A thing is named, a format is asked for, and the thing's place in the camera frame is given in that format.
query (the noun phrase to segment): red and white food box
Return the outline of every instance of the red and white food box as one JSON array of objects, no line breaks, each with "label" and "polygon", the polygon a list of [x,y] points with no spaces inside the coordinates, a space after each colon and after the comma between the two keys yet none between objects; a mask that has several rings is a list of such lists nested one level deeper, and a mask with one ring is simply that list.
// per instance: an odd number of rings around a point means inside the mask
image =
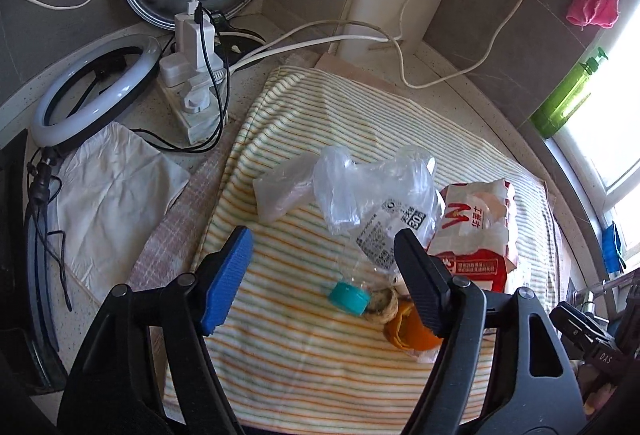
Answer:
[{"label": "red and white food box", "polygon": [[518,265],[513,184],[452,184],[441,192],[446,208],[427,253],[441,258],[484,290],[504,292],[507,274]]}]

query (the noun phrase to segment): green bottle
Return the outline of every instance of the green bottle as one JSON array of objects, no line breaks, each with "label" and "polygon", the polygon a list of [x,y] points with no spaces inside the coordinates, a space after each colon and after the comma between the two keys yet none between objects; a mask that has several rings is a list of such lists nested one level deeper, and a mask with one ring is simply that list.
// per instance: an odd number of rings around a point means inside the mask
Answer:
[{"label": "green bottle", "polygon": [[543,138],[548,139],[560,130],[586,101],[591,94],[587,81],[601,63],[608,59],[603,49],[598,47],[596,57],[590,57],[585,63],[576,63],[540,108],[533,113],[530,120]]}]

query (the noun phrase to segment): white cloth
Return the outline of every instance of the white cloth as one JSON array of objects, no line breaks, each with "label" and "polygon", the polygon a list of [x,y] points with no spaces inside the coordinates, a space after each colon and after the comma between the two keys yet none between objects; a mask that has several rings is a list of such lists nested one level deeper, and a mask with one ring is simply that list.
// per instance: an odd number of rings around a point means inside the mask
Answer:
[{"label": "white cloth", "polygon": [[51,229],[66,232],[66,266],[101,303],[127,281],[189,173],[112,122],[65,159],[58,176],[62,188]]}]

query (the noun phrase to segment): power strip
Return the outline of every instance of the power strip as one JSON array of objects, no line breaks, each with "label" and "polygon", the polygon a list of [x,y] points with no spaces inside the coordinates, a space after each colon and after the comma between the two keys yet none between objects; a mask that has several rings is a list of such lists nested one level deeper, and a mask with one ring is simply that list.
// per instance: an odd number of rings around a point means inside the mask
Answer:
[{"label": "power strip", "polygon": [[[190,114],[182,110],[182,98],[180,97],[180,91],[187,87],[187,83],[180,83],[175,87],[167,87],[164,81],[162,81],[162,76],[158,76],[156,82],[158,83],[158,89],[162,97],[174,113],[178,125],[183,129],[185,134],[187,134],[189,144],[194,146],[210,138],[220,122],[220,109],[218,108],[218,101],[215,94],[211,94],[211,104],[209,107],[195,114]],[[226,97],[226,84],[224,85],[224,88],[222,88],[222,86],[220,88],[220,98],[223,101]]]}]

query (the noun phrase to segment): window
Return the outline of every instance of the window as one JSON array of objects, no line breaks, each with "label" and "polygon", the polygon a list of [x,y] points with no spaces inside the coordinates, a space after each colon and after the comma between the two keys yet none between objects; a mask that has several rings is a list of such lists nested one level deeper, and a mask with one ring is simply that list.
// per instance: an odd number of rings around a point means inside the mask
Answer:
[{"label": "window", "polygon": [[640,7],[589,83],[590,97],[554,140],[603,227],[618,225],[628,269],[640,265]]}]

